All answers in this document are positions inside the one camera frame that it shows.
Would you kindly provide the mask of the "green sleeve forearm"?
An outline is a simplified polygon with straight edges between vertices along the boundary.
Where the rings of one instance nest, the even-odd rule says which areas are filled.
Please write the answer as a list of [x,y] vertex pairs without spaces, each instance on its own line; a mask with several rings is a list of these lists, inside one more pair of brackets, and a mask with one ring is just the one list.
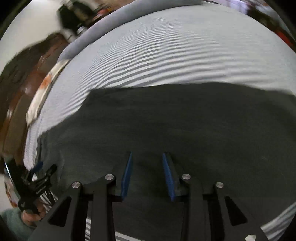
[[35,227],[25,224],[19,208],[7,209],[1,213],[4,223],[17,240],[28,240]]

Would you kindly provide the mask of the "person's left hand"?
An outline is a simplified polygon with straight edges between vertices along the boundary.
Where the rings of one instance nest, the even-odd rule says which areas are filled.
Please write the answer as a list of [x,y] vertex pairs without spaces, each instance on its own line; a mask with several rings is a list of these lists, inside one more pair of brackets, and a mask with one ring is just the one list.
[[37,208],[38,213],[36,214],[32,211],[24,210],[22,212],[21,218],[26,225],[36,227],[37,222],[41,221],[45,217],[46,209],[41,199],[36,199],[34,201],[34,205]]

